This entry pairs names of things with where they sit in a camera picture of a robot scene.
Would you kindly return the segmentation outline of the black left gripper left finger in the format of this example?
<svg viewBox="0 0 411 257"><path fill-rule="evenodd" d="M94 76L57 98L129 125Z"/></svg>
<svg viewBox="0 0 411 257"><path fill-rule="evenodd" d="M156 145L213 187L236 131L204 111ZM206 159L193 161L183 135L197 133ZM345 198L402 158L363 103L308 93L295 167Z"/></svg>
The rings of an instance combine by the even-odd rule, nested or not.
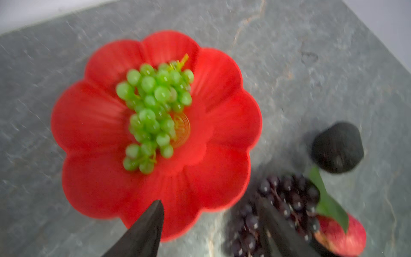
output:
<svg viewBox="0 0 411 257"><path fill-rule="evenodd" d="M156 257L163 222L164 207L156 200L103 257Z"/></svg>

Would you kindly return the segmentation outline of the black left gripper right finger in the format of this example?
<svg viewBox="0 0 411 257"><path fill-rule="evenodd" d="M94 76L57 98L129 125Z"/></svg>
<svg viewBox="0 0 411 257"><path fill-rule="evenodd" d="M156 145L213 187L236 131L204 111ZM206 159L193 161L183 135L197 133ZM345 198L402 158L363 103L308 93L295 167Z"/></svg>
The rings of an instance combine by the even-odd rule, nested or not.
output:
<svg viewBox="0 0 411 257"><path fill-rule="evenodd" d="M266 198L258 198L259 238L266 257L318 257Z"/></svg>

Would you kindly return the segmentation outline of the dark purple fake grape bunch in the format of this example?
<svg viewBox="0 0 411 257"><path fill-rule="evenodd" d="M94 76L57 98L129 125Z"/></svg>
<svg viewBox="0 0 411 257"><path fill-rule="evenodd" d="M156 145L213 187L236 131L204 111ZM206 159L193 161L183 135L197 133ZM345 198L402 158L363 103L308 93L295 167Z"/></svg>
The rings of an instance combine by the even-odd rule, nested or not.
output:
<svg viewBox="0 0 411 257"><path fill-rule="evenodd" d="M304 175L269 176L238 210L233 223L231 251L235 257L265 257L259 238L258 198L266 198L291 228L311 247L314 233L320 230L316 204L318 188Z"/></svg>

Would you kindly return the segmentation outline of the red fake apple with leaf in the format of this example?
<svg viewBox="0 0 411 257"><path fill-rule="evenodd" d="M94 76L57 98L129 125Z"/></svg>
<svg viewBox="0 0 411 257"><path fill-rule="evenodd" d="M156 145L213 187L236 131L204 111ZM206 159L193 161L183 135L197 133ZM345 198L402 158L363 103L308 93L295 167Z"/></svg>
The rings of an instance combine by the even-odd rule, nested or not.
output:
<svg viewBox="0 0 411 257"><path fill-rule="evenodd" d="M308 177L320 192L320 200L315 208L320 230L314 233L314 238L336 256L360 256L366 247L365 228L327 193L318 166L312 166Z"/></svg>

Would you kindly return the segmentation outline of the dark fake avocado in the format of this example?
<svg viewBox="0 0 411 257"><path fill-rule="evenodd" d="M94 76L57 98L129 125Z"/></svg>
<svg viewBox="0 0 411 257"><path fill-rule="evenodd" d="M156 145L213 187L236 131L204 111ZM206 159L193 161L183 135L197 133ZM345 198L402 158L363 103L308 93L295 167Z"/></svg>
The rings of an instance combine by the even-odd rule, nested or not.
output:
<svg viewBox="0 0 411 257"><path fill-rule="evenodd" d="M352 123L338 122L319 133L311 147L312 160L324 171L352 171L364 158L360 131Z"/></svg>

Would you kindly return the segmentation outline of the green fake grape bunch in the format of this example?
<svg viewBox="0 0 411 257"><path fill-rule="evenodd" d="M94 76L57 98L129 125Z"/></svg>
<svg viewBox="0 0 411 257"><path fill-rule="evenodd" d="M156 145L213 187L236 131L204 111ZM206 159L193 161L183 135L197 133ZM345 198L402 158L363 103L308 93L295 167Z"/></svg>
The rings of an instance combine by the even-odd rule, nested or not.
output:
<svg viewBox="0 0 411 257"><path fill-rule="evenodd" d="M128 130L136 141L125 149L126 171L148 175L159 155L173 157L177 131L183 127L180 114L193 103L194 73L185 67L188 60L185 54L181 60L158 67L143 63L139 69L128 70L126 80L116 86L117 96L133 112Z"/></svg>

